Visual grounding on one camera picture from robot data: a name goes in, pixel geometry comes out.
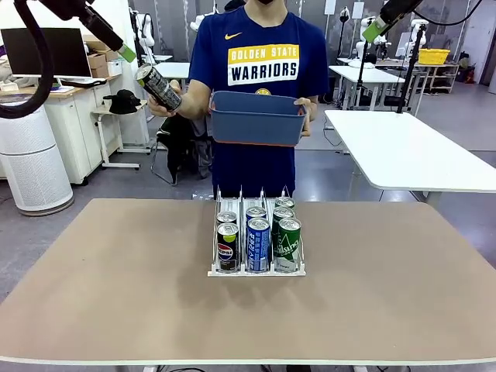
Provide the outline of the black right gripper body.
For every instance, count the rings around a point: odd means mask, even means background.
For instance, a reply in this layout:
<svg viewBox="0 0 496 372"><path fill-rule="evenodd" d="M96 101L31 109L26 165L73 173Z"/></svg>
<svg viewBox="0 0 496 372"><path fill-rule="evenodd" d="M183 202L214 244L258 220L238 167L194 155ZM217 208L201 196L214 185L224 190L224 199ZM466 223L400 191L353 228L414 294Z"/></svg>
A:
<svg viewBox="0 0 496 372"><path fill-rule="evenodd" d="M385 5L387 19L400 19L413 12L422 0L390 0Z"/></svg>

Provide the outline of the person's right hand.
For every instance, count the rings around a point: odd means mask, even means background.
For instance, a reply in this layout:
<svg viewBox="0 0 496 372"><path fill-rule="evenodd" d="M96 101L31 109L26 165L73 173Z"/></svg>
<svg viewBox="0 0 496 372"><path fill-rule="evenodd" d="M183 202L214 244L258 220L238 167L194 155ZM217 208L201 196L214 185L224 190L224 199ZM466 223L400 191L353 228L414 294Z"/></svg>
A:
<svg viewBox="0 0 496 372"><path fill-rule="evenodd" d="M179 98L181 98L182 90L177 80L170 80L169 87L179 96ZM169 111L167 108L161 106L152 95L149 95L147 105L151 113L158 117L170 118L177 114L177 110Z"/></svg>

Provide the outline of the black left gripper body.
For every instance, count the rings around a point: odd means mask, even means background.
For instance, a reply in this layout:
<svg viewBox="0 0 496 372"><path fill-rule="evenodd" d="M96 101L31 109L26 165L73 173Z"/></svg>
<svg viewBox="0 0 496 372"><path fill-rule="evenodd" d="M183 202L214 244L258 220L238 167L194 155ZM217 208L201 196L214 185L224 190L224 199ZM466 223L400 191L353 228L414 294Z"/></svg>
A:
<svg viewBox="0 0 496 372"><path fill-rule="evenodd" d="M77 18L81 23L89 23L95 17L94 9L80 0L54 0L52 12L64 21Z"/></svg>

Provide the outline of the person's left hand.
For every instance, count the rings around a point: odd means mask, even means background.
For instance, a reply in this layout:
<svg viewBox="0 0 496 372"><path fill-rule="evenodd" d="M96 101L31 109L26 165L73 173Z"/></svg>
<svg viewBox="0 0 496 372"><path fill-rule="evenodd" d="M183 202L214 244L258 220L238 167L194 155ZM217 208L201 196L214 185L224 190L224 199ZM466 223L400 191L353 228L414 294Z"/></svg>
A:
<svg viewBox="0 0 496 372"><path fill-rule="evenodd" d="M318 97L312 96L309 98L298 98L297 100L294 101L294 104L296 106L301 106L305 108L306 117L301 135L310 136L311 135L310 124L315 119L318 112Z"/></svg>

